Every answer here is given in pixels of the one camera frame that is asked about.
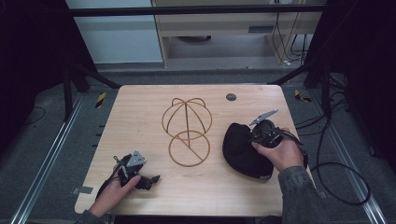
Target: black hat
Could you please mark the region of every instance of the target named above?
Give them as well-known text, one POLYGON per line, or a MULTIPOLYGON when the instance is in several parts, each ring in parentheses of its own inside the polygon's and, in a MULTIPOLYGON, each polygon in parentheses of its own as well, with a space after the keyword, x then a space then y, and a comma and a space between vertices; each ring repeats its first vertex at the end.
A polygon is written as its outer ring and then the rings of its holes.
POLYGON ((223 141, 223 155, 237 172, 259 179, 270 179, 274 165, 251 145, 252 133, 247 125, 233 123, 223 141))

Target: gray sleeve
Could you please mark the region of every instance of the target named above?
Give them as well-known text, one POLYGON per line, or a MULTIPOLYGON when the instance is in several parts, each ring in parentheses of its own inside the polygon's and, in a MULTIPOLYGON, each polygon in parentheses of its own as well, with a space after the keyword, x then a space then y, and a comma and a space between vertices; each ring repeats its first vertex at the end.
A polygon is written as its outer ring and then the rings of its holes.
POLYGON ((279 174, 283 194, 283 224, 330 223, 308 172, 304 167, 290 167, 279 174))
POLYGON ((96 217, 89 211, 85 210, 75 224, 105 224, 99 217, 96 217))

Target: black horizontal bar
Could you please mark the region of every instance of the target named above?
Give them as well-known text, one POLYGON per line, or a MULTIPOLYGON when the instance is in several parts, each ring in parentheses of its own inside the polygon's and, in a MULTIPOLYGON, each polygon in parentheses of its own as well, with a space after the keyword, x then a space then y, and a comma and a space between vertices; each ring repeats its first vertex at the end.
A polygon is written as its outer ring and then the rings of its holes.
POLYGON ((266 13, 266 12, 316 12, 339 9, 341 5, 240 5, 202 7, 116 7, 53 10, 47 14, 71 15, 72 17, 142 16, 176 14, 222 14, 222 13, 266 13))

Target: person's right hand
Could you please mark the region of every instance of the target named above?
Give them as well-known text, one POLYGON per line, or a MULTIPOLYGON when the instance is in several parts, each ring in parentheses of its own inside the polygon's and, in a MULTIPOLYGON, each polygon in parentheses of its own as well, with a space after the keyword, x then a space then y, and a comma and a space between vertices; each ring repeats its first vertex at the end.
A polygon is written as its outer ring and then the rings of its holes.
POLYGON ((253 145, 260 154, 268 158, 279 172, 292 166, 304 166, 304 157, 301 150, 293 140, 286 136, 283 138, 282 142, 274 148, 264 147, 259 143, 252 143, 251 145, 253 145))

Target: gray carpet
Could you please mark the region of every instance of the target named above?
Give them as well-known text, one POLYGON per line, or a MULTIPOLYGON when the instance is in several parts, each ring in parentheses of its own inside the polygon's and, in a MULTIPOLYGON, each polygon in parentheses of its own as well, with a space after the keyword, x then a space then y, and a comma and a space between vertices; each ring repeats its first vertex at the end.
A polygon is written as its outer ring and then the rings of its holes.
MULTIPOLYGON (((239 71, 211 71, 210 73, 174 72, 142 73, 126 76, 126 74, 107 75, 120 84, 210 84, 210 83, 264 83, 279 77, 277 73, 264 74, 263 71, 250 69, 239 71)), ((72 194, 74 187, 80 187, 91 163, 95 145, 99 142, 99 133, 106 124, 111 106, 117 95, 101 83, 90 80, 92 88, 85 94, 82 108, 77 120, 62 148, 58 160, 54 164, 49 178, 39 195, 30 219, 62 219, 75 220, 74 212, 77 195, 72 194), (94 108, 101 92, 106 92, 106 99, 101 108, 94 108)), ((311 119, 319 115, 313 103, 307 103, 294 98, 294 89, 284 88, 285 97, 290 107, 295 123, 311 119)), ((309 92, 300 89, 301 95, 310 97, 309 92)), ((64 103, 62 86, 56 86, 42 92, 36 99, 36 106, 45 109, 45 115, 29 125, 22 127, 19 136, 11 145, 12 153, 2 160, 0 170, 0 219, 11 218, 21 202, 25 192, 32 183, 36 172, 44 160, 51 141, 59 131, 64 118, 64 103)), ((396 223, 396 214, 392 206, 396 203, 393 190, 396 189, 395 174, 387 163, 369 155, 367 146, 358 126, 351 115, 341 105, 334 112, 333 122, 345 140, 348 152, 353 156, 361 173, 367 178, 373 194, 389 223, 396 223)), ((41 117, 43 110, 37 108, 29 121, 41 117)), ((299 130, 299 134, 319 132, 324 122, 299 130)), ((309 164, 315 166, 315 156, 318 149, 319 134, 301 136, 309 152, 309 164)), ((320 161, 339 161, 333 145, 325 134, 320 161)), ((344 169, 323 167, 320 169, 324 182, 331 190, 342 198, 356 202, 350 181, 344 169)), ((313 172, 315 182, 320 192, 325 191, 319 184, 316 172, 313 172)), ((325 206, 334 223, 371 223, 361 206, 350 206, 340 203, 333 196, 324 198, 325 206)))

